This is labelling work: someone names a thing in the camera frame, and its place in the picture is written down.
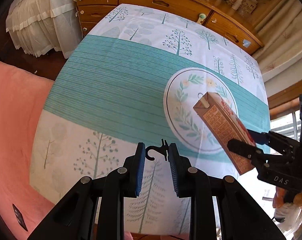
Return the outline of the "person's right hand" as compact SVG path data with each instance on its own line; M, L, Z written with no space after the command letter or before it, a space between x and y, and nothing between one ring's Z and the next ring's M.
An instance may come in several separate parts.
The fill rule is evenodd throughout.
M293 194L293 192L289 192L280 187L276 187L276 193L272 202L273 208L280 208L285 203L293 203L302 208L302 192Z

